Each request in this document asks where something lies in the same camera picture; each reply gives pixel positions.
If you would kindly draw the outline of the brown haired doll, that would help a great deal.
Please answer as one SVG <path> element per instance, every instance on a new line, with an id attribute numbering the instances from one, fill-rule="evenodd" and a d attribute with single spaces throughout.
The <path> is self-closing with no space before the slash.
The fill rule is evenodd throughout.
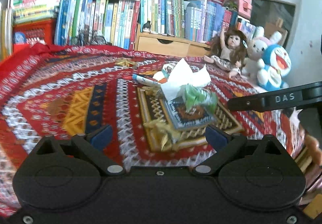
<path id="1" fill-rule="evenodd" d="M 241 74 L 247 54 L 247 40 L 237 29 L 222 29 L 211 44 L 211 56 L 204 56 L 206 63 L 215 64 L 229 73 L 229 78 Z"/>

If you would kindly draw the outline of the row of books on organizer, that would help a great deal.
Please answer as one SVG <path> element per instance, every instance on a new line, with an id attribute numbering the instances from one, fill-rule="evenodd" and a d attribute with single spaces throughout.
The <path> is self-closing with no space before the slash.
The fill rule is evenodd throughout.
<path id="1" fill-rule="evenodd" d="M 151 32 L 207 43 L 232 26 L 237 12 L 224 0 L 140 0 L 140 31 L 151 21 Z"/>

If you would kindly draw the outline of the wooden drawer organizer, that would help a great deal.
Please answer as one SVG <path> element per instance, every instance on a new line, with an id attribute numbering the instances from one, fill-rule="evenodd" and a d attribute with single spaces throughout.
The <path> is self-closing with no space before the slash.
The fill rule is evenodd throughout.
<path id="1" fill-rule="evenodd" d="M 140 24 L 137 25 L 134 50 L 173 57 L 203 57 L 211 54 L 207 44 L 180 37 L 141 32 Z"/>

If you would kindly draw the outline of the blue Doraemon plush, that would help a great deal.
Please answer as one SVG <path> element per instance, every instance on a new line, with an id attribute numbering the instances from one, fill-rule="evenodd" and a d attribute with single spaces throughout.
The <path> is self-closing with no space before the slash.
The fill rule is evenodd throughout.
<path id="1" fill-rule="evenodd" d="M 257 62 L 257 84 L 266 91 L 288 88 L 283 78 L 291 70 L 291 60 L 287 51 L 278 44 L 268 46 Z"/>

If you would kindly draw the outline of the white blue marker pen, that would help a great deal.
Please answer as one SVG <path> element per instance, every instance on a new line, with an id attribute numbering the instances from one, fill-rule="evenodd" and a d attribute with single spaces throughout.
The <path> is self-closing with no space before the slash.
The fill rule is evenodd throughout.
<path id="1" fill-rule="evenodd" d="M 140 83 L 142 85 L 145 85 L 145 86 L 151 86 L 151 87 L 160 87 L 160 83 L 158 83 L 157 81 L 153 81 L 149 78 L 145 78 L 145 77 L 142 77 L 140 75 L 137 75 L 137 74 L 133 74 L 132 75 L 132 80 L 136 81 L 137 83 Z"/>

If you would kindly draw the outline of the row of upright books left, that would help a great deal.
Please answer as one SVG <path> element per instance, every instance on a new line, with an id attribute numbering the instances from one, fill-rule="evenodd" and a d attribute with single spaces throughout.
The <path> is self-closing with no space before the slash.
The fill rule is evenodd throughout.
<path id="1" fill-rule="evenodd" d="M 139 12 L 140 0 L 61 0 L 54 44 L 72 46 L 80 31 L 96 31 L 108 45 L 132 51 Z"/>

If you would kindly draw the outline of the red patterned tablecloth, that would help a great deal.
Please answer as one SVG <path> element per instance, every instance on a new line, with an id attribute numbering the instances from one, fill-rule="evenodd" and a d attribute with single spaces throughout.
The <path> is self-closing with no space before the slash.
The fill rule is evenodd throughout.
<path id="1" fill-rule="evenodd" d="M 37 44 L 1 63 L 1 215 L 20 206 L 12 187 L 16 170 L 42 137 L 67 140 L 77 133 L 112 127 L 106 156 L 125 167 L 193 166 L 214 154 L 205 128 L 184 130 L 183 145 L 158 149 L 158 138 L 144 118 L 168 120 L 157 98 L 130 80 L 134 69 L 119 66 L 132 59 L 136 72 L 152 76 L 177 57 L 115 47 Z"/>

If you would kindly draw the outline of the white pink bunny plush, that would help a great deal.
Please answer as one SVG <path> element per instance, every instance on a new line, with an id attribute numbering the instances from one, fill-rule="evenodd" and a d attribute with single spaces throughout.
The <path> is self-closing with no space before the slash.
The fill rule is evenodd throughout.
<path id="1" fill-rule="evenodd" d="M 247 43 L 247 57 L 244 59 L 242 74 L 253 81 L 259 71 L 257 62 L 262 58 L 264 50 L 268 46 L 276 44 L 282 38 L 282 34 L 279 31 L 275 31 L 269 38 L 266 38 L 264 31 L 263 27 L 257 27 L 252 39 Z"/>

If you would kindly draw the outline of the small black figurine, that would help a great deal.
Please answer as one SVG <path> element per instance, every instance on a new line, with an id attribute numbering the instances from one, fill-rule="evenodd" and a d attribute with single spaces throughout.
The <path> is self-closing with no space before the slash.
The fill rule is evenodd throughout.
<path id="1" fill-rule="evenodd" d="M 147 21 L 143 27 L 142 27 L 142 32 L 144 33 L 150 33 L 151 32 L 151 21 Z"/>

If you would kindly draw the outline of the gold candy wrapper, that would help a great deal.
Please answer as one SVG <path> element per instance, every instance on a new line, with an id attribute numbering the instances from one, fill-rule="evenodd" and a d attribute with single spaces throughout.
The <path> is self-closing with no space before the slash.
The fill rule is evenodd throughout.
<path id="1" fill-rule="evenodd" d="M 163 119 L 150 120 L 143 126 L 152 152 L 175 150 L 175 144 L 181 140 L 181 132 L 175 130 Z"/>

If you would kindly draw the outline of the white tissue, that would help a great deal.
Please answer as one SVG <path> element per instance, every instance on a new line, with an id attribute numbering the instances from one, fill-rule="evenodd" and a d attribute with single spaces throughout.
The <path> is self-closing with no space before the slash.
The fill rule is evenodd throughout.
<path id="1" fill-rule="evenodd" d="M 167 82 L 161 84 L 160 87 L 165 99 L 171 101 L 184 94 L 187 84 L 203 88 L 210 82 L 211 77 L 206 65 L 198 72 L 193 72 L 188 63 L 181 59 L 172 69 Z"/>

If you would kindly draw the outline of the gold wrapper far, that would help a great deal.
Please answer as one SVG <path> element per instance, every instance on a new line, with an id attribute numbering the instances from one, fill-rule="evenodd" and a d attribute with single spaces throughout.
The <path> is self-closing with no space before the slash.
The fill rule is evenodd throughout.
<path id="1" fill-rule="evenodd" d="M 127 58 L 116 59 L 115 60 L 115 65 L 123 66 L 123 67 L 129 67 L 129 68 L 133 68 L 133 69 L 138 68 L 138 64 L 136 62 L 134 62 L 131 59 L 127 59 Z"/>

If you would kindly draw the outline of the red plastic crate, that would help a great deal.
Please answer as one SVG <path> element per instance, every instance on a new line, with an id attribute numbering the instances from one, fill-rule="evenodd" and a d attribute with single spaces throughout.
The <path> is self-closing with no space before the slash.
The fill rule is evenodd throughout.
<path id="1" fill-rule="evenodd" d="M 48 18 L 30 21 L 13 26 L 13 44 L 30 44 L 37 42 L 53 44 L 56 30 L 56 19 Z"/>

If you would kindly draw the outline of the green plastic wrapper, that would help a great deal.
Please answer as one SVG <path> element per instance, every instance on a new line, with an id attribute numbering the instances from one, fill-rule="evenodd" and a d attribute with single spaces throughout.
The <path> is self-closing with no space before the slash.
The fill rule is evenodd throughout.
<path id="1" fill-rule="evenodd" d="M 202 106 L 210 113 L 214 113 L 217 108 L 217 95 L 211 90 L 194 87 L 187 84 L 183 95 L 183 100 L 186 105 L 186 111 L 190 112 L 195 106 Z"/>

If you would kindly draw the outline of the patterned square coaster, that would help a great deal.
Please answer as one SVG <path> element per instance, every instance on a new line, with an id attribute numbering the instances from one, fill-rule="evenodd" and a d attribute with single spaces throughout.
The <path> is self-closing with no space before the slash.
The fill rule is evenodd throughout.
<path id="1" fill-rule="evenodd" d="M 198 129 L 217 122 L 215 116 L 203 106 L 194 106 L 187 112 L 182 97 L 171 101 L 161 99 L 160 104 L 169 124 L 179 131 Z"/>

